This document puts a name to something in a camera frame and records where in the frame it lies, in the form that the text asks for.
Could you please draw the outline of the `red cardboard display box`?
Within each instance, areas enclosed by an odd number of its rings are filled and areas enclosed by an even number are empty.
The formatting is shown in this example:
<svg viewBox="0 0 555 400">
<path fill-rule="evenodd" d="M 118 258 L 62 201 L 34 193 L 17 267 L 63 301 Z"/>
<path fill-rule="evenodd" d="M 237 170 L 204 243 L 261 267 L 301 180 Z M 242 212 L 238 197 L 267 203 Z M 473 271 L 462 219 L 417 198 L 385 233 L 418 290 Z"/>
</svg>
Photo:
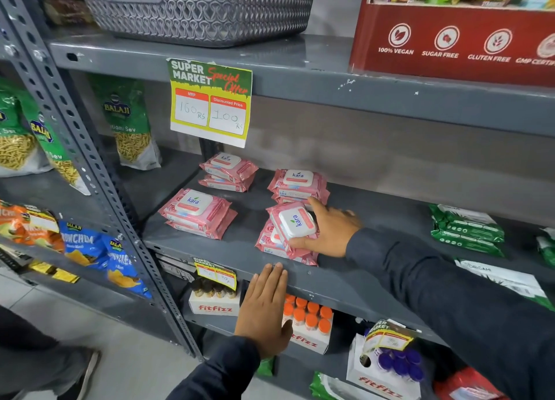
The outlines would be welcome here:
<svg viewBox="0 0 555 400">
<path fill-rule="evenodd" d="M 555 10 L 361 0 L 349 70 L 555 88 Z"/>
</svg>

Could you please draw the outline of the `white green wipes pack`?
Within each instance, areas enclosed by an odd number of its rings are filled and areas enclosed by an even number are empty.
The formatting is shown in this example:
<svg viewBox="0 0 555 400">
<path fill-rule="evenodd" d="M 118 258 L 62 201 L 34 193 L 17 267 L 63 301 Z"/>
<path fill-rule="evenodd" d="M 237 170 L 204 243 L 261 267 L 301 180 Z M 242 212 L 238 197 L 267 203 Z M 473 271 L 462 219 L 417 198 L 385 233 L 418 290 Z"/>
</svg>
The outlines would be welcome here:
<svg viewBox="0 0 555 400">
<path fill-rule="evenodd" d="M 531 274 L 512 271 L 485 263 L 463 260 L 460 258 L 455 258 L 454 263 L 462 269 L 482 276 L 503 287 L 507 287 L 510 290 L 519 293 L 521 296 L 526 297 L 555 312 L 555 305 L 553 305 L 551 300 L 548 298 L 537 279 Z"/>
</svg>

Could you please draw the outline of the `green white packet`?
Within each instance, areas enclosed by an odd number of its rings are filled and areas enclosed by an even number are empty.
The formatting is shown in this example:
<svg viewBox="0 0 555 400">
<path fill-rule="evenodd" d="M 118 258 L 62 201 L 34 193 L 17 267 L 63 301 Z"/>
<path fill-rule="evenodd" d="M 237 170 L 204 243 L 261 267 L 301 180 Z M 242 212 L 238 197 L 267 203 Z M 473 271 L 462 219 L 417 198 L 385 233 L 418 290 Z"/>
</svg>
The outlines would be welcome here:
<svg viewBox="0 0 555 400">
<path fill-rule="evenodd" d="M 309 390 L 318 400 L 373 400 L 371 393 L 317 371 Z"/>
</svg>

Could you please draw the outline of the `person's dark shoe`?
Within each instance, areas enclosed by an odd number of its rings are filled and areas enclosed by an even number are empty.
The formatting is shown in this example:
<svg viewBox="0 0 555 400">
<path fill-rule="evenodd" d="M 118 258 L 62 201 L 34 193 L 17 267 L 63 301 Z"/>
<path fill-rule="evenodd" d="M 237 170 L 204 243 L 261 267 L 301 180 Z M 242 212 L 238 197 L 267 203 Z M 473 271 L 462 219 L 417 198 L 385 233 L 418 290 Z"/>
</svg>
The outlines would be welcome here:
<svg viewBox="0 0 555 400">
<path fill-rule="evenodd" d="M 85 370 L 69 388 L 57 396 L 57 400 L 86 400 L 89 383 L 101 360 L 101 351 L 91 349 L 89 356 Z"/>
</svg>

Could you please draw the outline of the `person's left hand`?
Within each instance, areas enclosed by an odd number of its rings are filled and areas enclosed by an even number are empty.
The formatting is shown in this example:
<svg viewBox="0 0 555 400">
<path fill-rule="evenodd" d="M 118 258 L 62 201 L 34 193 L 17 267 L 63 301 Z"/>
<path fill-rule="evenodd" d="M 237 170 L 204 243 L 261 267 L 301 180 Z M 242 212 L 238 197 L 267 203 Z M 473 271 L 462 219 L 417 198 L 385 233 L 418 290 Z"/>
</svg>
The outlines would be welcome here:
<svg viewBox="0 0 555 400">
<path fill-rule="evenodd" d="M 245 308 L 244 295 L 234 331 L 235 336 L 243 336 L 255 342 L 262 360 L 276 356 L 286 349 L 280 348 L 280 334 L 283 325 L 282 310 L 288 284 L 288 271 L 283 268 L 281 263 L 281 301 L 277 304 L 266 305 L 265 266 L 259 274 L 258 300 L 250 308 Z"/>
</svg>

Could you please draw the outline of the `green snack packet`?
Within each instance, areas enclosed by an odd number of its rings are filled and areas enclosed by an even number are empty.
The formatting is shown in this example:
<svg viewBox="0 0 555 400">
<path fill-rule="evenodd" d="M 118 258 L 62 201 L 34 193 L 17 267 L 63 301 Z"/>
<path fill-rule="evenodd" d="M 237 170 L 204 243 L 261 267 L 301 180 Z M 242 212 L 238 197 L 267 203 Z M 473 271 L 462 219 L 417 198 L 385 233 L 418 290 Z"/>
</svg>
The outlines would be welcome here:
<svg viewBox="0 0 555 400">
<path fill-rule="evenodd" d="M 31 132 L 45 152 L 49 163 L 71 187 L 86 196 L 90 196 L 90 191 L 80 177 L 65 147 L 47 123 L 46 117 L 31 94 L 27 90 L 18 90 L 17 98 Z"/>
<path fill-rule="evenodd" d="M 160 168 L 162 155 L 151 133 L 142 81 L 102 74 L 88 74 L 88 80 L 114 135 L 121 165 L 140 171 Z"/>
<path fill-rule="evenodd" d="M 52 169 L 25 120 L 16 89 L 0 77 L 0 179 Z"/>
</svg>

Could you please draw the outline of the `grey metal shelf rack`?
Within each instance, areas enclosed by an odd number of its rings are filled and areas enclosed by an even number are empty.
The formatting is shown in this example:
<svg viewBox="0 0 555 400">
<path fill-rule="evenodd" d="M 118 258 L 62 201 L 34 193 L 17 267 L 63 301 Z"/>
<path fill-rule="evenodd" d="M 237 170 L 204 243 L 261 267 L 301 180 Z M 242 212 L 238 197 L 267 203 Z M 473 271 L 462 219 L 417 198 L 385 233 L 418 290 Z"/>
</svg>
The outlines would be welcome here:
<svg viewBox="0 0 555 400">
<path fill-rule="evenodd" d="M 56 65 L 65 70 L 150 81 L 162 81 L 158 76 L 166 73 L 166 59 L 198 56 L 200 61 L 221 61 L 228 67 L 251 69 L 256 96 L 266 96 L 264 85 L 270 81 L 277 79 L 281 85 L 291 80 L 295 85 L 292 92 L 270 93 L 269 96 L 339 108 L 335 100 L 309 99 L 307 91 L 303 94 L 300 91 L 307 87 L 308 79 L 316 79 L 316 92 L 338 85 L 340 78 L 346 79 L 349 75 L 346 69 L 334 70 L 331 62 L 345 59 L 350 42 L 344 38 L 301 34 L 228 49 L 207 49 L 116 38 L 95 32 L 54 38 L 48 47 Z M 166 219 L 159 213 L 149 214 L 145 219 L 142 241 L 157 254 L 181 262 L 191 262 L 194 258 L 212 261 L 235 271 L 240 280 L 249 280 L 258 266 L 270 260 L 270 254 L 254 248 L 254 238 L 255 230 L 261 230 L 268 215 L 265 207 L 270 206 L 270 193 L 263 190 L 262 185 L 269 184 L 272 175 L 267 169 L 257 172 L 251 190 L 231 196 L 232 208 L 238 211 L 238 216 L 222 241 L 179 231 L 165 224 Z M 334 207 L 355 210 L 369 227 L 407 233 L 413 243 L 420 241 L 430 245 L 432 242 L 429 235 L 432 220 L 426 216 L 428 208 L 423 201 L 339 184 L 331 184 L 330 201 Z M 547 289 L 548 299 L 555 307 L 555 270 L 541 265 L 540 254 L 532 251 L 532 240 L 536 236 L 533 225 L 502 219 L 501 226 L 508 243 L 503 252 L 505 257 L 468 251 L 474 264 L 466 273 L 478 275 L 493 270 L 494 266 L 514 273 L 528 273 L 537 279 L 541 289 Z M 448 347 L 448 343 L 394 300 L 369 273 L 345 260 L 334 260 L 322 254 L 318 262 L 318 266 L 308 266 L 288 261 L 289 288 L 295 294 L 323 301 L 333 310 L 371 322 L 391 318 L 405 325 L 407 330 L 414 330 L 421 339 Z"/>
<path fill-rule="evenodd" d="M 202 359 L 201 350 L 182 315 L 176 278 L 160 268 L 153 251 L 143 242 L 143 230 L 158 208 L 198 172 L 201 156 L 162 148 L 161 168 L 138 171 L 119 163 L 115 138 L 101 136 L 94 123 L 94 97 L 83 94 L 87 77 L 95 73 L 130 79 L 160 78 L 143 49 L 147 43 L 115 39 L 91 28 L 52 31 L 46 24 L 39 0 L 0 0 L 0 62 L 17 71 L 16 84 L 23 85 L 38 104 L 43 122 L 54 131 L 84 181 L 90 195 L 72 188 L 52 170 L 40 175 L 0 179 L 0 199 L 28 204 L 51 212 L 63 220 L 118 239 L 128 254 L 151 298 L 130 293 L 101 277 L 99 271 L 83 268 L 61 254 L 42 247 L 18 247 L 30 255 L 52 262 L 88 280 L 61 294 L 84 302 L 124 323 L 184 348 Z"/>
</svg>

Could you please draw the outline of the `cluster of purple capped bottles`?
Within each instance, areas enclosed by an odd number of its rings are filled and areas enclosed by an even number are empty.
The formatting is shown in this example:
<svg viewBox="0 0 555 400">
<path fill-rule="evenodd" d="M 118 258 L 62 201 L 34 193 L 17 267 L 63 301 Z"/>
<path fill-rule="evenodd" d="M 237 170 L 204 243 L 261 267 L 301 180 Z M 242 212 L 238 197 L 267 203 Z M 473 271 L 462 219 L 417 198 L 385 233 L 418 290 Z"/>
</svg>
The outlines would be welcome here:
<svg viewBox="0 0 555 400">
<path fill-rule="evenodd" d="M 423 356 L 413 348 L 404 350 L 378 347 L 375 349 L 377 367 L 406 381 L 421 383 L 425 379 Z"/>
</svg>

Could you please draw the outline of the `orange snack packet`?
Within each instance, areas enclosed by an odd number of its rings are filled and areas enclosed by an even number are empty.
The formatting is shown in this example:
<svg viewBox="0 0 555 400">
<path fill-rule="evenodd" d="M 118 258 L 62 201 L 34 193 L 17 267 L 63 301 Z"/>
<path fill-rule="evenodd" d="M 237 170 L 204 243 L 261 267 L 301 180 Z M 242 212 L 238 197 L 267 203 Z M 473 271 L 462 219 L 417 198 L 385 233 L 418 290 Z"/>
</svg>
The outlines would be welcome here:
<svg viewBox="0 0 555 400">
<path fill-rule="evenodd" d="M 23 205 L 14 205 L 0 200 L 0 236 L 27 246 L 64 252 L 64 242 L 59 233 L 30 225 L 29 216 Z"/>
</svg>

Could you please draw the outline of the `person's right hand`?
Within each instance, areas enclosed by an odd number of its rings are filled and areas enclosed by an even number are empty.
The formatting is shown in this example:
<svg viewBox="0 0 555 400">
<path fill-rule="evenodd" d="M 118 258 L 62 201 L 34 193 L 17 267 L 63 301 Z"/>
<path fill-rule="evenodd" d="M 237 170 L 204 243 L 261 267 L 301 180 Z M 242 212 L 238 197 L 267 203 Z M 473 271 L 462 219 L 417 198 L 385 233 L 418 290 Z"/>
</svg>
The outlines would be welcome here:
<svg viewBox="0 0 555 400">
<path fill-rule="evenodd" d="M 319 235 L 323 239 L 320 251 L 313 252 L 335 258 L 345 257 L 347 244 L 364 227 L 363 223 L 351 210 L 326 207 L 314 197 L 309 197 L 308 202 L 316 214 Z"/>
</svg>

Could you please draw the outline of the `red packet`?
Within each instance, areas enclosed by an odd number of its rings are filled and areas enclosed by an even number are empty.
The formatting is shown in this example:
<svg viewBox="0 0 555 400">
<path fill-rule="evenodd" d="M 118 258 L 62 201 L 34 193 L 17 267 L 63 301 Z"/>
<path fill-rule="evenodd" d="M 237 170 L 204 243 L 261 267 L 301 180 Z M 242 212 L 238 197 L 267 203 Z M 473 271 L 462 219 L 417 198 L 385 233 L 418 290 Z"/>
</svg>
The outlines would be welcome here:
<svg viewBox="0 0 555 400">
<path fill-rule="evenodd" d="M 435 381 L 433 388 L 439 400 L 510 400 L 471 367 L 457 371 L 443 382 Z"/>
</svg>

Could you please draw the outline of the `person's right forearm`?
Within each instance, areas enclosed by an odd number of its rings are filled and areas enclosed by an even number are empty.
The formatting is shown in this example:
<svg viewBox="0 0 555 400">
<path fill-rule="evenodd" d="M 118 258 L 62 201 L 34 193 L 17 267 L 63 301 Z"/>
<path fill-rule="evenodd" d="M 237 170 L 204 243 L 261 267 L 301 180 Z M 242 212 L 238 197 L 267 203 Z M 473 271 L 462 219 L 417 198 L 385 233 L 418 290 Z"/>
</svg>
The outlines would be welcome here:
<svg viewBox="0 0 555 400">
<path fill-rule="evenodd" d="M 360 229 L 346 257 L 511 400 L 555 400 L 555 312 L 399 232 Z"/>
</svg>

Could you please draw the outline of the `pink wipes packet white lid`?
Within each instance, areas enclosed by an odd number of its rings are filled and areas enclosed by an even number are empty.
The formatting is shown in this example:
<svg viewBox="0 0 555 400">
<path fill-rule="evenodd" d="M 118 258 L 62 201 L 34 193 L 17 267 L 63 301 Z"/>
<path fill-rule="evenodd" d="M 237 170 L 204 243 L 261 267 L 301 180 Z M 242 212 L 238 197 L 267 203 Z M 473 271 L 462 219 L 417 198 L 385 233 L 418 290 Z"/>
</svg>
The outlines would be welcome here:
<svg viewBox="0 0 555 400">
<path fill-rule="evenodd" d="M 285 252 L 290 259 L 309 255 L 307 249 L 295 249 L 290 246 L 294 238 L 316 239 L 319 235 L 318 227 L 312 215 L 300 201 L 275 205 L 267 208 L 274 230 L 279 235 Z"/>
</svg>

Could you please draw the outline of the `white box of purple bottles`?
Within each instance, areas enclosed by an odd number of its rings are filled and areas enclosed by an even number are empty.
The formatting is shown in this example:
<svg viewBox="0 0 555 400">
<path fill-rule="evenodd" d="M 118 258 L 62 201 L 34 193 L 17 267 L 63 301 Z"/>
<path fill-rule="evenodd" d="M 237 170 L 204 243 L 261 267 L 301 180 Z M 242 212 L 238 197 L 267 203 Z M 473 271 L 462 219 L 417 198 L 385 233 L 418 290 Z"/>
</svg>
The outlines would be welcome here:
<svg viewBox="0 0 555 400">
<path fill-rule="evenodd" d="M 370 366 L 360 362 L 364 338 L 355 334 L 347 361 L 346 380 L 359 388 L 368 390 L 388 400 L 422 400 L 420 383 L 409 381 L 393 370 L 384 371 L 378 367 L 378 357 L 370 354 Z"/>
</svg>

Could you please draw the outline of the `small yellow price tag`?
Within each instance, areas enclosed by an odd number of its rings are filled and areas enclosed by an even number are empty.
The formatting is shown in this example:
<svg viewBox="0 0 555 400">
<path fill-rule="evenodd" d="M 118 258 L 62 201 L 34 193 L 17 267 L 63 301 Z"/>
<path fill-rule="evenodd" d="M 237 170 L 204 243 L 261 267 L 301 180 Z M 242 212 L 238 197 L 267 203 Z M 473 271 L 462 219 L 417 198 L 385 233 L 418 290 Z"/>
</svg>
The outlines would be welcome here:
<svg viewBox="0 0 555 400">
<path fill-rule="evenodd" d="M 193 257 L 193 263 L 198 276 L 219 283 L 233 291 L 237 290 L 238 279 L 235 271 L 198 257 Z"/>
<path fill-rule="evenodd" d="M 414 340 L 405 330 L 398 329 L 387 320 L 380 319 L 365 332 L 361 355 L 369 355 L 378 348 L 402 352 Z"/>
</svg>

